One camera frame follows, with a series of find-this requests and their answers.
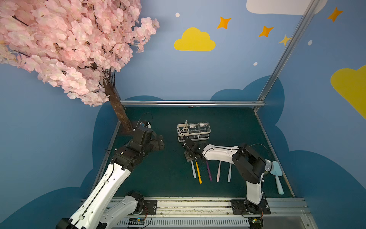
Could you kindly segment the purple toothbrush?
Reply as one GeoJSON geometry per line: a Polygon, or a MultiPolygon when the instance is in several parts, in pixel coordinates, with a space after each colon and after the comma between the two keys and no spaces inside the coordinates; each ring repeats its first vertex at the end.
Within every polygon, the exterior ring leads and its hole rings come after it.
{"type": "Polygon", "coordinates": [[[206,167],[207,167],[207,172],[208,172],[209,180],[210,181],[213,181],[212,175],[211,175],[211,171],[210,171],[210,167],[209,167],[209,162],[208,161],[206,161],[206,167]]]}

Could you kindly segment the yellow toothbrush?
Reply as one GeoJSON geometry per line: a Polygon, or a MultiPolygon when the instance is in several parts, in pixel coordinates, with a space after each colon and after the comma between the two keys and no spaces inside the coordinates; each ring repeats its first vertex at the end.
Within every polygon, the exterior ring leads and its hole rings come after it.
{"type": "Polygon", "coordinates": [[[201,173],[200,173],[200,169],[199,169],[199,165],[198,165],[197,161],[195,161],[195,165],[196,165],[196,169],[197,169],[197,175],[198,175],[198,179],[199,179],[199,184],[202,184],[201,173]]]}

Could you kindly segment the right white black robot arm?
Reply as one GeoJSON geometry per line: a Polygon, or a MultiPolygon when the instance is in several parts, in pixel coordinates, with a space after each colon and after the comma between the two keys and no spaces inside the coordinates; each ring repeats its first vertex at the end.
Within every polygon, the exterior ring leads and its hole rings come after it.
{"type": "Polygon", "coordinates": [[[264,159],[248,144],[234,147],[198,144],[189,138],[182,141],[186,157],[190,160],[217,160],[235,165],[241,177],[246,181],[246,199],[233,204],[234,211],[247,214],[270,214],[270,208],[264,197],[262,186],[265,174],[272,169],[272,162],[264,159]]]}

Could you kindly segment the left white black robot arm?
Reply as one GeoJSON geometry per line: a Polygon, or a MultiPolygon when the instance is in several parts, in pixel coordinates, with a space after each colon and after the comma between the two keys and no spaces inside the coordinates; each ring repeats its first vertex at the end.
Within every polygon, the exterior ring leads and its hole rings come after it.
{"type": "Polygon", "coordinates": [[[131,191],[110,209],[108,204],[123,182],[143,159],[153,151],[165,148],[164,138],[149,127],[138,127],[133,138],[115,151],[105,174],[87,200],[70,218],[62,218],[57,229],[111,229],[130,214],[144,209],[144,196],[131,191]]]}

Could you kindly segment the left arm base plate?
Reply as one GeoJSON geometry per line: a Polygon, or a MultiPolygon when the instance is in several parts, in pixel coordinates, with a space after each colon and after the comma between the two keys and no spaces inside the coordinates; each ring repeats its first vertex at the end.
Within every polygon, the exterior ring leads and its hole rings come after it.
{"type": "Polygon", "coordinates": [[[157,211],[157,200],[155,199],[148,199],[144,201],[139,201],[137,206],[137,213],[138,215],[156,215],[157,211]]]}

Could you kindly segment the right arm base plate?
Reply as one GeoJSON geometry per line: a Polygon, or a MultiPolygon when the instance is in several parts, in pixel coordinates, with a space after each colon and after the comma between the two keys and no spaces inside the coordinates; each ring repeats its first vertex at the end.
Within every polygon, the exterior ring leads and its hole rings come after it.
{"type": "Polygon", "coordinates": [[[246,199],[232,199],[231,200],[232,211],[234,215],[270,215],[271,210],[269,208],[266,199],[262,199],[261,202],[256,205],[246,199]]]}

